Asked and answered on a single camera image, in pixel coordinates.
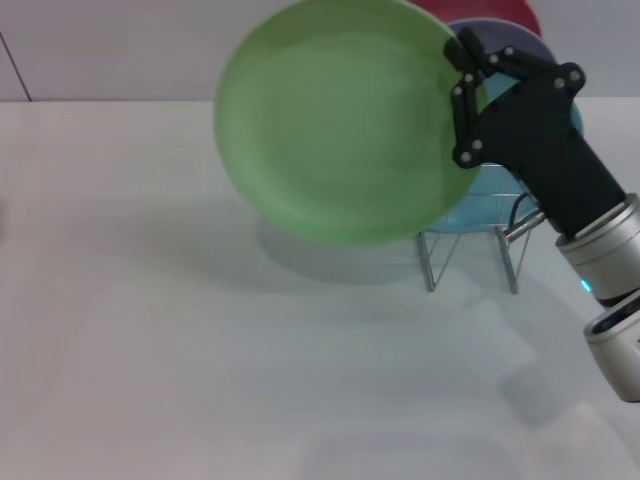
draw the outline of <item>white table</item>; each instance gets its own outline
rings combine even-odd
[[[580,106],[640,190],[640,99]],[[547,226],[519,296],[483,236],[427,294],[410,240],[260,220],[208,103],[2,104],[0,201],[3,480],[638,478]]]

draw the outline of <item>red plate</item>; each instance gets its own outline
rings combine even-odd
[[[509,20],[541,35],[533,10],[523,0],[411,0],[445,23],[467,18]]]

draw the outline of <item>white wall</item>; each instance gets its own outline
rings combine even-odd
[[[211,99],[234,47],[291,0],[3,0],[0,30],[35,99]],[[530,0],[588,96],[640,93],[640,2]],[[11,98],[3,80],[0,98]]]
[[[9,56],[0,42],[0,102],[18,102],[26,99]]]

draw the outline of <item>green plate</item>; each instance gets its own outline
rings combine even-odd
[[[431,225],[477,173],[451,158],[452,37],[392,0],[306,0],[270,18],[216,97],[231,180],[264,216],[320,243],[378,244]]]

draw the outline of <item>metal wire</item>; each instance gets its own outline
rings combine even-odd
[[[420,258],[420,265],[422,268],[422,271],[424,273],[425,276],[425,282],[426,282],[426,286],[427,286],[427,291],[429,292],[433,292],[435,291],[436,287],[438,286],[438,284],[440,283],[440,281],[442,280],[442,277],[445,273],[445,271],[447,270],[447,267],[449,266],[451,259],[453,257],[453,254],[456,250],[456,247],[458,246],[458,243],[462,237],[462,235],[464,235],[466,232],[465,230],[469,230],[469,229],[473,229],[474,232],[477,231],[478,229],[481,229],[483,231],[486,231],[487,233],[491,233],[492,235],[496,235],[498,238],[498,243],[500,246],[500,253],[502,256],[502,262],[504,264],[504,268],[505,268],[505,273],[507,276],[507,280],[509,282],[509,289],[511,291],[511,293],[513,293],[514,295],[518,294],[519,292],[519,287],[518,287],[518,277],[520,276],[520,272],[522,270],[522,265],[524,263],[524,257],[525,254],[527,253],[527,248],[529,246],[529,239],[531,238],[531,231],[529,231],[527,233],[525,242],[524,242],[524,246],[522,249],[522,253],[520,255],[520,259],[518,261],[518,266],[517,268],[514,270],[513,268],[513,261],[511,259],[511,254],[510,254],[510,244],[509,242],[505,239],[504,235],[502,234],[502,231],[508,227],[509,225],[509,220],[507,218],[505,218],[505,207],[506,207],[506,200],[509,198],[515,198],[517,199],[518,197],[521,196],[520,193],[503,193],[508,191],[508,185],[509,185],[509,181],[513,181],[510,174],[507,172],[506,169],[504,169],[501,165],[497,165],[497,164],[485,164],[482,165],[480,167],[481,169],[495,169],[495,168],[501,168],[504,170],[504,182],[503,182],[503,188],[502,188],[502,192],[488,192],[488,193],[468,193],[465,196],[465,199],[469,199],[469,198],[486,198],[486,197],[493,197],[493,198],[497,198],[500,199],[500,215],[498,217],[498,222],[499,223],[468,223],[468,224],[464,224],[462,225],[462,231],[455,233],[456,235],[456,239],[453,242],[453,245],[450,247],[449,252],[447,253],[447,257],[445,259],[444,264],[442,265],[442,269],[440,270],[440,273],[438,274],[438,277],[435,278],[434,274],[433,274],[433,266],[431,264],[431,257],[433,256],[434,250],[436,248],[436,246],[438,245],[438,241],[442,238],[442,234],[444,233],[448,233],[446,232],[447,227],[449,226],[449,215],[447,215],[447,217],[445,218],[444,221],[444,227],[440,227],[440,228],[429,228],[426,229],[424,232],[420,232],[420,234],[418,234],[418,238],[417,238],[417,242],[418,242],[418,255]],[[433,245],[431,246],[431,248],[429,248],[428,244],[427,244],[427,237],[425,235],[425,233],[433,233],[436,235],[436,238],[433,242]]]
[[[518,208],[520,207],[520,204],[524,201],[524,199],[527,198],[528,196],[529,194],[527,192],[524,192],[524,193],[521,193],[518,198],[516,198],[516,201],[513,204],[513,207],[511,207],[511,215],[509,215],[510,227],[513,227],[513,225],[516,223],[516,218],[518,216]]]

